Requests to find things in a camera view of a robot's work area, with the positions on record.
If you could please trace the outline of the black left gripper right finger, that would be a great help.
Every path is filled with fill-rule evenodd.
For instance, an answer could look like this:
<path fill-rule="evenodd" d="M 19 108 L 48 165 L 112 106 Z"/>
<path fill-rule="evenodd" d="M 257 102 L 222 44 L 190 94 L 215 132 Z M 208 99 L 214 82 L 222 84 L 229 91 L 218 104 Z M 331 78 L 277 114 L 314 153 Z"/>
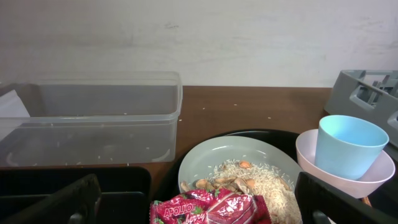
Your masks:
<path fill-rule="evenodd" d="M 304 223 L 394 224 L 397 219 L 376 210 L 362 201 L 307 173 L 300 172 L 295 198 Z"/>

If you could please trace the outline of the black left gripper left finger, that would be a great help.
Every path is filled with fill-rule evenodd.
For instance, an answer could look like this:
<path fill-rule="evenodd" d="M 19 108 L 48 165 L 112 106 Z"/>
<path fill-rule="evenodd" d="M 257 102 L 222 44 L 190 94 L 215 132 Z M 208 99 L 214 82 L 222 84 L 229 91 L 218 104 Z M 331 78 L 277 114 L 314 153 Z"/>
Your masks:
<path fill-rule="evenodd" d="M 89 174 L 5 218 L 1 223 L 96 223 L 100 199 L 97 176 Z"/>

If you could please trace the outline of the pile of rice and nutshells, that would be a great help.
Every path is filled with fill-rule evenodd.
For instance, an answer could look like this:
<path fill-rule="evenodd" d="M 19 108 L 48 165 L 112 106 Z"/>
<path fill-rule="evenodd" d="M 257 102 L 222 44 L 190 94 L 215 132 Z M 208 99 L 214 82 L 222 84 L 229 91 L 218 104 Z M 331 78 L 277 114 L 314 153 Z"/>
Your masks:
<path fill-rule="evenodd" d="M 204 179 L 199 179 L 196 174 L 192 183 L 181 181 L 181 190 L 226 189 L 236 194 L 260 195 L 270 211 L 272 223 L 302 223 L 293 182 L 285 181 L 284 175 L 279 175 L 278 167 L 228 159 L 212 168 Z"/>

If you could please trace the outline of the light blue cup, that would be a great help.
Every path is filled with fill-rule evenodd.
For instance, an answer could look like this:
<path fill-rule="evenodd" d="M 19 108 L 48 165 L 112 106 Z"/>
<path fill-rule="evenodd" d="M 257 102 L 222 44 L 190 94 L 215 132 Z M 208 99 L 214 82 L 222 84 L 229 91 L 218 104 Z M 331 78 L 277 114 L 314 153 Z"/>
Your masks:
<path fill-rule="evenodd" d="M 319 121 L 315 166 L 344 179 L 358 180 L 387 143 L 388 134 L 369 121 L 329 115 Z"/>

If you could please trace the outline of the red Apollo snack wrapper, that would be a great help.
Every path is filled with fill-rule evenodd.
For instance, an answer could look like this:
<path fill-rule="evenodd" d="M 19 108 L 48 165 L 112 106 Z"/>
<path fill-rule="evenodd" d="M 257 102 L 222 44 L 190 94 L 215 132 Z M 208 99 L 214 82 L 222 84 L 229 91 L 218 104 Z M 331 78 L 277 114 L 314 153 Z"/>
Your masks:
<path fill-rule="evenodd" d="M 271 224 L 263 197 L 226 189 L 190 190 L 150 205 L 150 224 Z"/>

